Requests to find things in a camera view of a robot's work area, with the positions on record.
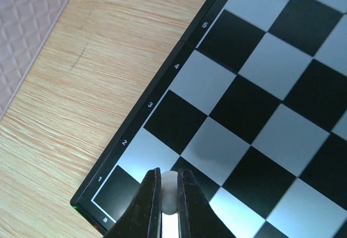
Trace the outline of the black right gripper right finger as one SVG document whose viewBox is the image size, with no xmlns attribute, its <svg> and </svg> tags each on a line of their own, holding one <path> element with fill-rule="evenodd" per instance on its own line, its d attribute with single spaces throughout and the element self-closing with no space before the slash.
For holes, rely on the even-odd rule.
<svg viewBox="0 0 347 238">
<path fill-rule="evenodd" d="M 212 210 L 191 170 L 177 177 L 179 237 L 233 237 Z"/>
</svg>

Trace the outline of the white chess pawn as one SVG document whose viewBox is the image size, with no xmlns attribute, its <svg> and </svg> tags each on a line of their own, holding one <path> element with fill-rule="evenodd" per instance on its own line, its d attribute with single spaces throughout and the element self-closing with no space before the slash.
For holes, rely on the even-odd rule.
<svg viewBox="0 0 347 238">
<path fill-rule="evenodd" d="M 162 213 L 173 215 L 177 212 L 177 175 L 176 171 L 162 173 Z"/>
</svg>

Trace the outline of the gold tin of white pieces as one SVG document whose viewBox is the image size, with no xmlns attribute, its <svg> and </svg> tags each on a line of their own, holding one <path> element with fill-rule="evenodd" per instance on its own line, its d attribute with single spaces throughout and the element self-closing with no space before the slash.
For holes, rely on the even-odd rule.
<svg viewBox="0 0 347 238">
<path fill-rule="evenodd" d="M 69 0 L 1 0 L 4 116 Z"/>
</svg>

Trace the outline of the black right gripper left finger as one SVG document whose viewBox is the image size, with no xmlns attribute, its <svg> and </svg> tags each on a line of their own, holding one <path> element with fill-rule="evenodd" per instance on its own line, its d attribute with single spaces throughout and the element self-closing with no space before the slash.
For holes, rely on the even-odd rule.
<svg viewBox="0 0 347 238">
<path fill-rule="evenodd" d="M 104 238 L 162 237 L 162 178 L 149 170 L 131 203 Z"/>
</svg>

